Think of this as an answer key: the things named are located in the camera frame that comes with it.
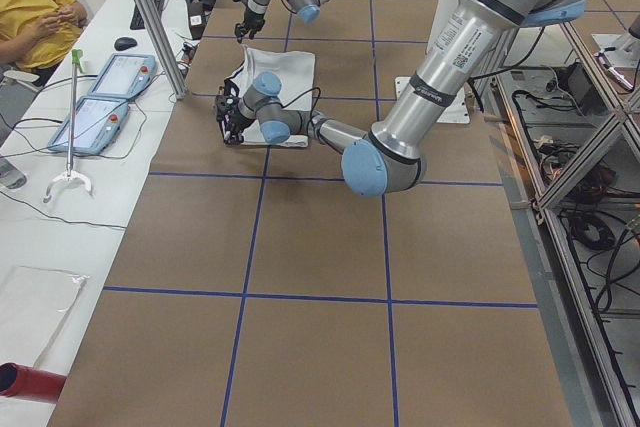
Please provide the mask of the black computer mouse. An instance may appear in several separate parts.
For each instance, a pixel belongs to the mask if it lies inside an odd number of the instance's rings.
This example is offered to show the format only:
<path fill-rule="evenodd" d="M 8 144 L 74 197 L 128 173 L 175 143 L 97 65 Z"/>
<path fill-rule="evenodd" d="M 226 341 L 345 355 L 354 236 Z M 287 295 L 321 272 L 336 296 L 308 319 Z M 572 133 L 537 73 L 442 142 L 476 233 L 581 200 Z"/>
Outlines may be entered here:
<path fill-rule="evenodd" d="M 114 49 L 118 52 L 134 48 L 138 42 L 133 37 L 119 37 L 114 41 Z"/>

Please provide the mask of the lower blue teach pendant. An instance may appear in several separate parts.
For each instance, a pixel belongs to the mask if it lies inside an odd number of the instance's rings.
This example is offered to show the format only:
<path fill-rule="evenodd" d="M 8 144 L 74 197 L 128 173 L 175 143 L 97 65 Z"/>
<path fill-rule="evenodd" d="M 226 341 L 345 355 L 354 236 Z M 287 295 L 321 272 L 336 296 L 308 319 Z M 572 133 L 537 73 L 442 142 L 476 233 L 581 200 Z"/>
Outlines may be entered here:
<path fill-rule="evenodd" d="M 76 104 L 75 155 L 100 154 L 118 136 L 129 113 L 125 99 L 83 96 Z"/>

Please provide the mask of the red cylinder tube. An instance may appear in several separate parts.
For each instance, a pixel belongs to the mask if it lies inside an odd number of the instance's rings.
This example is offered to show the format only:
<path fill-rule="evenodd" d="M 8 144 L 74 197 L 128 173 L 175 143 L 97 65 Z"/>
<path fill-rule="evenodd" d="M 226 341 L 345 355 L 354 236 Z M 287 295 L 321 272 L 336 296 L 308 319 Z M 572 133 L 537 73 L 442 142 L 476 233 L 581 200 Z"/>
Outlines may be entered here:
<path fill-rule="evenodd" d="M 1 365 L 1 396 L 55 404 L 67 377 L 15 363 Z"/>

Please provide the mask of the grey cartoon print t-shirt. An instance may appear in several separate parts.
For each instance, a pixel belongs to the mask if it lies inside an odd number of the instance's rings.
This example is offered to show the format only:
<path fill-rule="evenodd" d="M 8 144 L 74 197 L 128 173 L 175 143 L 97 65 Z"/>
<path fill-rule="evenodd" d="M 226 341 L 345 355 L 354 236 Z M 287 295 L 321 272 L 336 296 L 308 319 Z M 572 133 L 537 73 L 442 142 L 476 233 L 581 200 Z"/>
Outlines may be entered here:
<path fill-rule="evenodd" d="M 220 93 L 240 98 L 239 109 L 254 123 L 244 131 L 249 146 L 308 146 L 315 55 L 275 53 L 245 46 L 242 64 L 224 79 Z"/>

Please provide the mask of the blue teach pendant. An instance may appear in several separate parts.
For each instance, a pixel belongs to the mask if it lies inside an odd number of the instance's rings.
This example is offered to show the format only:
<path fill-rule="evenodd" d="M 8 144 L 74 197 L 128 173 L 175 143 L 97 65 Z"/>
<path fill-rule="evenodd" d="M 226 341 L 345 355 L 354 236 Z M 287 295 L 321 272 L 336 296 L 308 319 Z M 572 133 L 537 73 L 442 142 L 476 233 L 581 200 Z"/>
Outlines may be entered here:
<path fill-rule="evenodd" d="M 129 113 L 125 99 L 83 96 L 76 104 L 75 155 L 100 154 L 118 136 Z"/>
<path fill-rule="evenodd" d="M 150 85 L 156 71 L 157 62 L 153 55 L 116 52 L 109 57 L 88 94 L 133 99 Z"/>

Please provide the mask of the reacher grabber tool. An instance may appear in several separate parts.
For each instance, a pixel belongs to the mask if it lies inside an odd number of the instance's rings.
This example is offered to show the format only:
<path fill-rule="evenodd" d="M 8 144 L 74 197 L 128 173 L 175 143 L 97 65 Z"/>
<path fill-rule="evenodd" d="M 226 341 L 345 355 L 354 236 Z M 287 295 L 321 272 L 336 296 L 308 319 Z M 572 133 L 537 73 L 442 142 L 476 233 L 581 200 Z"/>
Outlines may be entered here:
<path fill-rule="evenodd" d="M 77 80 L 78 72 L 82 70 L 80 59 L 83 56 L 81 49 L 71 50 L 71 64 L 72 64 L 72 76 L 71 76 L 71 97 L 70 97 L 70 110 L 69 110 L 69 122 L 67 130 L 67 152 L 66 152 L 66 164 L 65 170 L 54 177 L 48 184 L 45 195 L 43 197 L 44 203 L 49 203 L 52 199 L 53 187 L 59 182 L 72 183 L 73 181 L 80 181 L 84 189 L 88 194 L 92 193 L 92 182 L 84 174 L 74 169 L 74 134 L 75 134 L 75 121 L 76 121 L 76 105 L 77 105 Z"/>

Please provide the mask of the person in yellow shirt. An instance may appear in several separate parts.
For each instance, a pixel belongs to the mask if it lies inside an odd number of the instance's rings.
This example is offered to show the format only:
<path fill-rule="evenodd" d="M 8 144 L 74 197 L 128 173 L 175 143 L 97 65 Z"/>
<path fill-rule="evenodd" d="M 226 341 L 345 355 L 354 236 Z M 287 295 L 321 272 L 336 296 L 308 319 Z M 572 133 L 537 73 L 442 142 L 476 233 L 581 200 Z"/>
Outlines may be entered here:
<path fill-rule="evenodd" d="M 44 83 L 87 21 L 78 0 L 1 0 L 1 63 L 33 73 Z"/>

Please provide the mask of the clear plastic bag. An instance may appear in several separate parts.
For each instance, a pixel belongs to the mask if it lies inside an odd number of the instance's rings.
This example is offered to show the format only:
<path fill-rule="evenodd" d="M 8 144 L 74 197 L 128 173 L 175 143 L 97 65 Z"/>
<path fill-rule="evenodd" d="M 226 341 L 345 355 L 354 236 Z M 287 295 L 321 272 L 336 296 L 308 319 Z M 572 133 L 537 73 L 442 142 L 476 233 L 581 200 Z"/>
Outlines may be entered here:
<path fill-rule="evenodd" d="M 1 362 L 35 367 L 88 281 L 65 270 L 11 266 L 1 272 Z"/>

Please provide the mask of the aluminium frame post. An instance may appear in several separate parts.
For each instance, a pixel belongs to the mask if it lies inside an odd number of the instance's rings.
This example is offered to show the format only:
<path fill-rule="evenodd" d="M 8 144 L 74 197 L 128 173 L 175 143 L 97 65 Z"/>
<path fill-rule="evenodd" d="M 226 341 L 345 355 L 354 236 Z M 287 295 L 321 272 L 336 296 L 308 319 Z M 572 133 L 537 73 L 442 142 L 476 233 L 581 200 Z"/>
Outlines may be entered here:
<path fill-rule="evenodd" d="M 134 3 L 141 13 L 147 33 L 176 99 L 184 99 L 187 87 L 153 0 L 134 0 Z"/>

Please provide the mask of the upper blue teach pendant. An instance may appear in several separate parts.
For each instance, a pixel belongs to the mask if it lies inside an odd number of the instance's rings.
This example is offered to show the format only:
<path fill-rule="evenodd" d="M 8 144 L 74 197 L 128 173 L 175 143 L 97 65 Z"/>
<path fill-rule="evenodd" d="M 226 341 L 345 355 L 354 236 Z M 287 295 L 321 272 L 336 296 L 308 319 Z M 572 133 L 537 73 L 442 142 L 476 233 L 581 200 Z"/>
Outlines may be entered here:
<path fill-rule="evenodd" d="M 116 52 L 109 57 L 88 94 L 133 99 L 150 85 L 156 71 L 157 62 L 153 55 Z"/>

